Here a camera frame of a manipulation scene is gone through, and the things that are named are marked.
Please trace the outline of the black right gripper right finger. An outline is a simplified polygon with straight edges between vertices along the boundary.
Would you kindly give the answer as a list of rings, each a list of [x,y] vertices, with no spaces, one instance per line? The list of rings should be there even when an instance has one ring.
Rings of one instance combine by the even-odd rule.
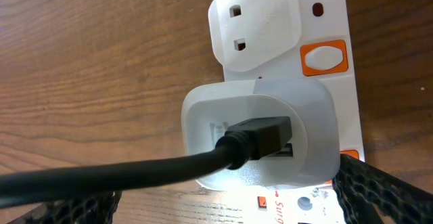
[[[432,194],[402,181],[348,154],[332,179],[346,223],[432,224]]]

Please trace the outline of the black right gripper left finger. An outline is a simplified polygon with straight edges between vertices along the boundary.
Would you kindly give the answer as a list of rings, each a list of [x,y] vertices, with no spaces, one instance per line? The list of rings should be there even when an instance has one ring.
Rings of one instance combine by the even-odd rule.
[[[8,224],[112,224],[121,191],[44,202]]]

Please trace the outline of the white usb charger adapter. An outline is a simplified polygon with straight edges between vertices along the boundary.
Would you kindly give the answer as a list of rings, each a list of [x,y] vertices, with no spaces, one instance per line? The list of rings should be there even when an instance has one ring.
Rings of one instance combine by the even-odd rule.
[[[259,144],[240,168],[197,180],[208,189],[320,185],[340,168],[333,99],[315,80],[256,79],[196,87],[183,101],[181,125],[189,155],[213,150],[220,138],[234,132]]]

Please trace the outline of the white power strip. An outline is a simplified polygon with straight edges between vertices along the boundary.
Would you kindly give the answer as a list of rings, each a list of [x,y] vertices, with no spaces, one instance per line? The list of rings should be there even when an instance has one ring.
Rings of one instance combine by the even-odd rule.
[[[211,137],[250,119],[288,116],[283,152],[208,177],[242,193],[246,223],[341,223],[330,183],[338,153],[365,157],[346,0],[213,0]]]

